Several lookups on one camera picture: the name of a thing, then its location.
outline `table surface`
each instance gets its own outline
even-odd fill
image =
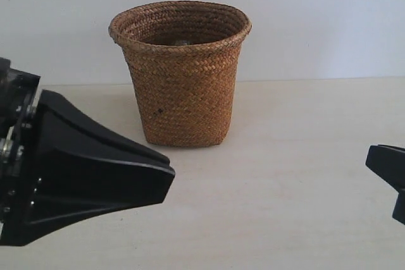
[[[47,89],[146,144],[131,85]],[[405,146],[404,106],[405,78],[237,83],[221,145],[153,146],[177,172],[163,204],[1,247],[0,269],[400,269],[397,193],[365,159]]]

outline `black plastic part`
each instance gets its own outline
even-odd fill
[[[405,149],[391,145],[372,145],[366,166],[398,191],[392,217],[405,224]]]
[[[78,221],[164,201],[175,177],[166,156],[101,126],[48,90],[27,128],[39,77],[12,72],[26,86],[0,86],[1,100],[18,97],[1,117],[4,125],[15,117],[11,138],[25,150],[14,161],[14,147],[0,175],[0,245],[23,246]],[[19,93],[9,95],[15,88]],[[16,106],[22,107],[17,115]]]

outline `light wood surface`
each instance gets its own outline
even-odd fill
[[[146,144],[130,85],[47,89]],[[221,145],[154,147],[177,172],[163,204],[1,247],[0,269],[401,269],[371,144],[405,146],[405,78],[238,83]]]

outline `wicker basket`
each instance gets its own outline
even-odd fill
[[[113,18],[109,34],[128,64],[150,144],[223,141],[240,48],[250,30],[240,10],[200,1],[152,3]]]

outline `basket opening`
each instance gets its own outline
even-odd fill
[[[161,46],[207,44],[229,38],[244,29],[246,20],[233,11],[207,8],[171,8],[135,14],[121,28],[131,39]]]

